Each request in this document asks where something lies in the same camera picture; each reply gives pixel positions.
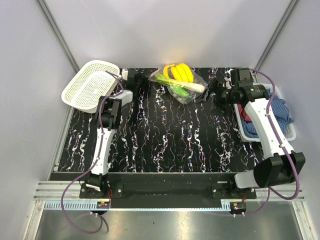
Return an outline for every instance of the white plastic basket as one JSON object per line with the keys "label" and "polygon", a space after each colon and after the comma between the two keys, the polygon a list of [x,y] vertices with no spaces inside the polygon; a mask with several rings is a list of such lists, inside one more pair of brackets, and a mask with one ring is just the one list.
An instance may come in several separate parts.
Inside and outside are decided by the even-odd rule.
{"label": "white plastic basket", "polygon": [[101,60],[87,62],[69,82],[61,94],[62,101],[80,111],[93,114],[99,98],[112,93],[117,85],[108,71],[119,75],[118,66]]}
{"label": "white plastic basket", "polygon": [[[271,91],[272,89],[272,85],[271,84],[265,84],[265,83],[254,83],[254,85],[263,85],[266,89],[270,89]],[[278,96],[280,99],[283,99],[280,90],[277,86],[275,86],[275,95]],[[241,140],[243,142],[260,142],[259,138],[253,138],[253,137],[248,137],[246,136],[245,132],[244,132],[244,128],[242,126],[241,123],[241,118],[240,118],[240,114],[239,114],[239,110],[238,110],[238,105],[235,104],[234,105],[234,110],[235,110],[235,115],[236,115],[236,120],[238,121],[238,126],[239,126],[239,131],[240,131],[240,136],[241,136]],[[294,125],[292,123],[290,123],[285,131],[284,131],[284,136],[286,138],[286,140],[289,141],[293,141],[296,139],[296,131],[294,128]]]}

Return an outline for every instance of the clear plastic bag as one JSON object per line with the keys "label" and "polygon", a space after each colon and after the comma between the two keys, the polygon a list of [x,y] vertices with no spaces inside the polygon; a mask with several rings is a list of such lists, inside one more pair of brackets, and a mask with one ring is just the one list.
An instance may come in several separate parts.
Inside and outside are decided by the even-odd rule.
{"label": "clear plastic bag", "polygon": [[188,104],[204,93],[208,84],[185,63],[174,63],[153,72],[150,81],[167,86],[170,94],[182,104]]}

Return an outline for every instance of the blue cloth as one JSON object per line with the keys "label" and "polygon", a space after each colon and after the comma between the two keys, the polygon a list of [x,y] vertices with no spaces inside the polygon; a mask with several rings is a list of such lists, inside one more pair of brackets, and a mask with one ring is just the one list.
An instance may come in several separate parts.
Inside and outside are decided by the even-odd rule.
{"label": "blue cloth", "polygon": [[[267,92],[269,94],[269,97],[271,97],[272,92],[270,89],[267,89]],[[283,99],[278,98],[277,96],[274,96],[271,107],[273,114],[275,116],[276,121],[279,124],[280,129],[284,133],[287,126],[294,121],[289,117],[289,109],[285,105],[286,101]],[[252,122],[247,122],[245,120],[241,120],[242,127],[244,134],[249,138],[258,138],[258,134],[256,131],[256,128]]]}

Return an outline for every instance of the black table surface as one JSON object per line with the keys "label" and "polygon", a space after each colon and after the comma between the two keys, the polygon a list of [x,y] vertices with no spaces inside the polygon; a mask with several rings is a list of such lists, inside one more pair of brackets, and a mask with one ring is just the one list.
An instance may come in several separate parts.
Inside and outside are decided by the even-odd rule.
{"label": "black table surface", "polygon": [[[155,69],[140,68],[151,74]],[[229,68],[194,68],[205,81],[224,80]],[[181,104],[149,82],[122,108],[109,152],[110,172],[243,172],[263,159],[260,143],[242,142],[236,114],[214,114],[208,102]],[[94,114],[74,110],[58,172],[84,172],[92,162],[97,129]]]}

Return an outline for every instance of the white panel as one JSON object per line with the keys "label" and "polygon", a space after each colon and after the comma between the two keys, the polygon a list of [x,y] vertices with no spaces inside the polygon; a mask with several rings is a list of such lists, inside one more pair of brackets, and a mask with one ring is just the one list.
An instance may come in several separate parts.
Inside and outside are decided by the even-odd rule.
{"label": "white panel", "polygon": [[300,1],[262,66],[278,85],[295,120],[296,152],[303,152],[302,190],[320,236],[320,1]]}
{"label": "white panel", "polygon": [[0,32],[0,238],[18,240],[51,167],[74,72],[36,1],[1,1]]}
{"label": "white panel", "polygon": [[80,66],[253,67],[289,0],[46,0]]}

